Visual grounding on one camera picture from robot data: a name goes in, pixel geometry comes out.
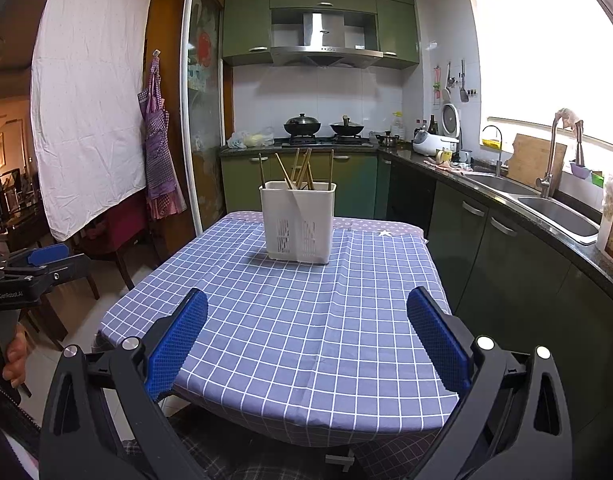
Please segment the person left hand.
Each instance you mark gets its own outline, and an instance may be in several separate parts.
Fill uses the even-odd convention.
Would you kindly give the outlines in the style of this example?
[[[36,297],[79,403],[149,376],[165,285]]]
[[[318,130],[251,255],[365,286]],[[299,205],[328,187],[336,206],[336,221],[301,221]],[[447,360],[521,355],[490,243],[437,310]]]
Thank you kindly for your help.
[[[6,354],[6,364],[3,369],[2,377],[6,384],[17,389],[26,380],[26,358],[29,348],[26,340],[26,329],[22,324],[16,326],[15,338],[8,344]]]

